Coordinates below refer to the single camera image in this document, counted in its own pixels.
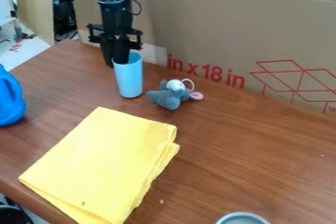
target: blue object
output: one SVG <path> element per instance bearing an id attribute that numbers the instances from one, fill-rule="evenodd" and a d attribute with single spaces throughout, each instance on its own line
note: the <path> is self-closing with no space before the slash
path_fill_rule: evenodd
<path id="1" fill-rule="evenodd" d="M 114 72 L 119 93 L 126 98 L 134 98 L 142 94 L 142 57 L 131 52 L 128 64 L 114 64 Z"/>
<path id="2" fill-rule="evenodd" d="M 147 98 L 168 110 L 176 110 L 180 107 L 182 101 L 190 98 L 190 94 L 186 89 L 178 89 L 176 91 L 167 88 L 167 81 L 160 83 L 160 90 L 150 90 L 147 92 Z"/>
<path id="3" fill-rule="evenodd" d="M 26 103 L 19 81 L 0 64 L 0 126 L 16 123 L 25 111 Z"/>
<path id="4" fill-rule="evenodd" d="M 222 217 L 216 224 L 270 224 L 270 222 L 253 213 L 233 212 Z"/>

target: plush toy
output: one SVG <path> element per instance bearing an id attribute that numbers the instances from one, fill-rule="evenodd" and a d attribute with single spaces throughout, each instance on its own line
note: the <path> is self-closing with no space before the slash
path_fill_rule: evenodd
<path id="1" fill-rule="evenodd" d="M 193 89 L 187 89 L 183 84 L 184 81 L 191 82 Z M 194 88 L 194 83 L 190 80 L 171 80 L 169 82 L 163 80 L 160 83 L 160 90 L 148 91 L 147 98 L 166 109 L 176 110 L 180 107 L 181 102 L 190 98 L 194 100 L 202 99 L 199 92 L 193 92 Z"/>

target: pink toy ear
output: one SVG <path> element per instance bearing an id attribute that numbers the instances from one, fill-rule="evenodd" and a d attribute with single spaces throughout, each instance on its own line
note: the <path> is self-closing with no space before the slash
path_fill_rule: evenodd
<path id="1" fill-rule="evenodd" d="M 191 96 L 191 99 L 195 101 L 201 101 L 204 99 L 204 95 L 198 91 L 191 92 L 190 96 Z"/>

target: wooden table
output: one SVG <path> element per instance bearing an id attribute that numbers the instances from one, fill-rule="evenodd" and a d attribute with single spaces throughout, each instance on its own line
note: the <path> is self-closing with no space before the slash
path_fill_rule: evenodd
<path id="1" fill-rule="evenodd" d="M 272 224 L 336 223 L 336 119 L 331 116 L 196 77 L 204 101 L 187 102 L 174 112 L 145 96 L 124 99 L 100 50 L 70 40 L 13 74 L 24 87 L 28 111 L 23 121 L 0 130 L 0 192 L 51 223 L 74 221 L 18 177 L 97 106 L 179 129 L 181 151 L 127 223 L 215 223 L 233 211 L 254 212 Z M 144 89 L 187 76 L 145 64 Z"/>

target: plastic cup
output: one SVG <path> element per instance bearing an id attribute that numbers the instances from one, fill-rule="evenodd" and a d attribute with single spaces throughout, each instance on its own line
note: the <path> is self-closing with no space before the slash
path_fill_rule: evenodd
<path id="1" fill-rule="evenodd" d="M 233 212 L 225 215 L 216 224 L 270 224 L 264 218 L 249 212 Z"/>
<path id="2" fill-rule="evenodd" d="M 142 94 L 142 57 L 131 52 L 127 64 L 114 64 L 114 73 L 119 93 L 126 98 L 134 98 Z"/>

